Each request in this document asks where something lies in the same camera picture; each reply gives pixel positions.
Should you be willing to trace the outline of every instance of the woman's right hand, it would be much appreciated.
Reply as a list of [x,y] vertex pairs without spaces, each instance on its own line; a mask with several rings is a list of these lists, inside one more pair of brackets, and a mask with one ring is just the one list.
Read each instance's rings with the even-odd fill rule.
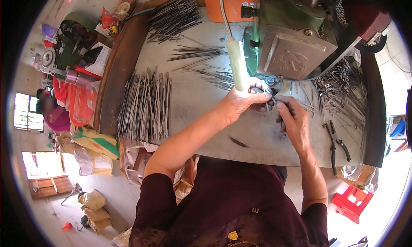
[[309,139],[309,115],[291,96],[276,95],[276,109],[286,127],[286,134],[298,155],[311,149]]

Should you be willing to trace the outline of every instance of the gold pendant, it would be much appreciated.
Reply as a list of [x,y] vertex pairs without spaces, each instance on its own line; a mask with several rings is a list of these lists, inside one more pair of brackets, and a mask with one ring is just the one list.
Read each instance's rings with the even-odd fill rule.
[[230,232],[229,235],[227,236],[230,240],[237,240],[237,233],[236,231]]

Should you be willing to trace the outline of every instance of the window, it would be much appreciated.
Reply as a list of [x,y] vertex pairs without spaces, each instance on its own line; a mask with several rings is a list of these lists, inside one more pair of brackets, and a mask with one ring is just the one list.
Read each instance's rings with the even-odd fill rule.
[[37,98],[16,93],[14,102],[14,127],[22,130],[44,131],[44,117],[36,113]]

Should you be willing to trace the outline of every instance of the white box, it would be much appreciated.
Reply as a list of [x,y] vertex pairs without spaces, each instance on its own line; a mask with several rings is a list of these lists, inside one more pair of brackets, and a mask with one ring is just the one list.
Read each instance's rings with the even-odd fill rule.
[[94,45],[91,49],[95,49],[96,47],[103,47],[103,49],[97,57],[96,62],[94,64],[87,66],[85,70],[102,77],[104,69],[106,68],[107,60],[109,59],[109,55],[112,52],[112,49],[106,45],[103,45],[100,42]]

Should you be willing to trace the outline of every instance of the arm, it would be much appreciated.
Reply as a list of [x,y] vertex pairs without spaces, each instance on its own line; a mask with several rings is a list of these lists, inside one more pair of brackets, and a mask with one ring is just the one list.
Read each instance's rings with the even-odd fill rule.
[[327,205],[325,179],[309,140],[308,112],[292,97],[275,96],[276,108],[285,124],[286,133],[300,159],[302,172],[302,213],[314,203]]
[[[226,126],[237,121],[239,116],[252,104],[266,103],[272,97],[270,93],[256,93],[254,88],[261,88],[262,82],[250,78],[249,91],[231,89],[222,101],[212,110],[197,119],[183,131],[163,143],[147,162],[144,177],[160,173],[173,181],[180,167],[212,136]],[[259,106],[255,108],[265,112]]]

